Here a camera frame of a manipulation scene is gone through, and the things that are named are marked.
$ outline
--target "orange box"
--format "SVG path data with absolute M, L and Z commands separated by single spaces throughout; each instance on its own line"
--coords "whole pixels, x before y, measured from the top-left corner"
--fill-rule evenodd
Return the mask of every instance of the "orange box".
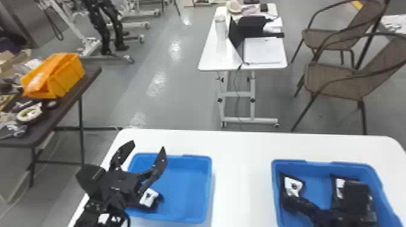
M 23 96 L 57 98 L 64 96 L 85 75 L 79 55 L 52 54 L 36 69 L 21 78 Z

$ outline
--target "bottle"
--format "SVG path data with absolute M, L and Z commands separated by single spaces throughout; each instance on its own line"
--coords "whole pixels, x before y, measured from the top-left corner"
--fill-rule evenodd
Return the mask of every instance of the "bottle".
M 224 15 L 217 15 L 214 18 L 216 22 L 216 33 L 219 40 L 225 40 L 228 36 L 227 23 Z

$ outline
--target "wheel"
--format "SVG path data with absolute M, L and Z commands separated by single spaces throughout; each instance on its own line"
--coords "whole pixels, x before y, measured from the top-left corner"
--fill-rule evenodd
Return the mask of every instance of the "wheel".
M 161 16 L 161 11 L 160 11 L 159 9 L 156 9 L 156 10 L 153 12 L 153 16 L 156 17 L 156 18 L 160 17 L 160 16 Z
M 143 34 L 139 35 L 138 40 L 140 41 L 140 43 L 144 43 L 145 42 L 145 36 Z
M 130 64 L 134 64 L 134 59 L 130 55 L 124 55 L 123 58 Z

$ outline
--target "robotic hand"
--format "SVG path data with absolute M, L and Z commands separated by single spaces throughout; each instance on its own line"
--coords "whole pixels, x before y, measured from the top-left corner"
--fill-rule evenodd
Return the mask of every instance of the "robotic hand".
M 125 213 L 127 207 L 153 211 L 163 198 L 160 193 L 149 187 L 163 174 L 167 158 L 163 147 L 149 170 L 142 173 L 128 173 L 121 165 L 134 149 L 133 141 L 121 146 L 110 162 L 106 171 L 96 165 L 85 165 L 77 174 L 80 186 L 89 195 L 85 210 L 76 221 L 75 227 L 121 227 L 130 218 Z M 99 223 L 98 218 L 107 214 L 106 223 Z
M 304 185 L 296 177 L 281 174 L 280 203 L 291 213 L 299 212 L 308 216 L 315 227 L 378 226 L 368 185 L 332 175 L 334 189 L 331 209 L 321 209 L 301 197 Z

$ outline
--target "cardboard box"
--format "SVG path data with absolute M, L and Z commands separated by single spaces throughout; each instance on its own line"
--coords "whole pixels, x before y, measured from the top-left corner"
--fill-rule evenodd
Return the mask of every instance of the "cardboard box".
M 17 72 L 13 68 L 14 64 L 26 62 L 31 56 L 31 50 L 23 50 L 18 55 L 9 51 L 0 53 L 0 78 L 9 77 Z

